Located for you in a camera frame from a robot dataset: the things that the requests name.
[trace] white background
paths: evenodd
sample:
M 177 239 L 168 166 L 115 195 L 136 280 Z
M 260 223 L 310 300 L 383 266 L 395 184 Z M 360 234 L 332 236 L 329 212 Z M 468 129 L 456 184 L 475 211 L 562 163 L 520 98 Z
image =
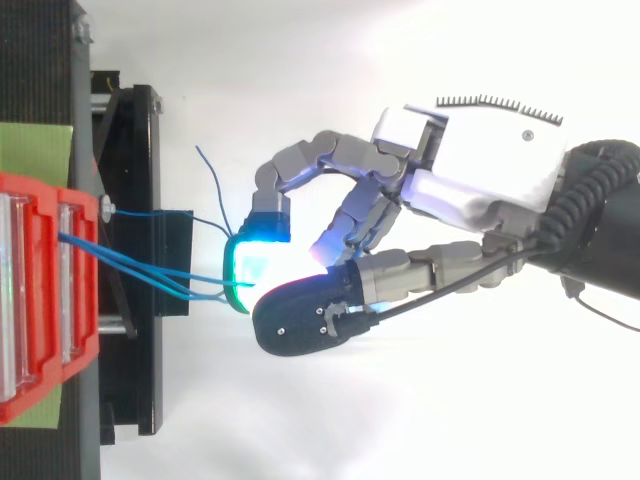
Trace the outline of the white background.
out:
M 83 4 L 93 67 L 164 97 L 162 206 L 221 221 L 197 143 L 236 229 L 257 166 L 323 129 L 368 138 L 388 105 L 499 94 L 563 113 L 572 145 L 640 141 L 627 0 Z M 332 176 L 294 192 L 296 241 L 312 242 L 349 188 Z M 381 248 L 464 237 L 405 212 Z M 220 275 L 223 240 L 195 226 L 194 272 Z M 585 299 L 638 321 L 633 301 Z M 640 478 L 640 335 L 534 267 L 301 358 L 262 352 L 229 307 L 191 312 L 165 320 L 164 426 L 118 430 L 104 479 Z

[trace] green led light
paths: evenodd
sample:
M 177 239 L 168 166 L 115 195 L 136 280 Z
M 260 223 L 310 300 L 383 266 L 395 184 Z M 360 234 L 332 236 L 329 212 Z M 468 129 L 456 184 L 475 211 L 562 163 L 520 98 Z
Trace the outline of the green led light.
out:
M 280 285 L 327 273 L 309 252 L 291 243 L 237 238 L 229 241 L 225 256 L 225 278 L 255 285 L 225 289 L 229 303 L 245 313 L 250 313 L 263 295 Z

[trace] blue light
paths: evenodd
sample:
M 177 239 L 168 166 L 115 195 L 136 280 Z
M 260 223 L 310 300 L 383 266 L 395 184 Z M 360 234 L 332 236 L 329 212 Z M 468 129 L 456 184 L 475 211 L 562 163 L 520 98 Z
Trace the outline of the blue light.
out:
M 235 280 L 255 284 L 237 287 L 237 298 L 251 312 L 269 291 L 301 278 L 327 273 L 311 254 L 291 243 L 240 242 L 234 253 Z

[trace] metal rod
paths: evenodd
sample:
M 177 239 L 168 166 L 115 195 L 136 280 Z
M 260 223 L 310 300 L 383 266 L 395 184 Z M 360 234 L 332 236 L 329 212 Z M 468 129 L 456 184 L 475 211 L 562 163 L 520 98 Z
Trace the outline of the metal rod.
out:
M 106 112 L 110 99 L 111 94 L 109 93 L 93 93 L 91 95 L 91 113 L 103 114 Z
M 119 315 L 100 315 L 98 331 L 103 335 L 124 335 L 127 329 Z

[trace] coiled cable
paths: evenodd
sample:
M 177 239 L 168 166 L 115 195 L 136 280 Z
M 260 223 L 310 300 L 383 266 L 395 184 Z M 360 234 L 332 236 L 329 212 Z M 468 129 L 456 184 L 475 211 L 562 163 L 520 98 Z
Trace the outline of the coiled cable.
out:
M 576 147 L 588 155 L 602 156 L 603 161 L 569 190 L 562 193 L 540 218 L 540 227 L 533 234 L 538 246 L 550 252 L 562 248 L 567 234 L 587 218 L 607 197 L 640 174 L 640 147 L 623 140 L 599 140 Z

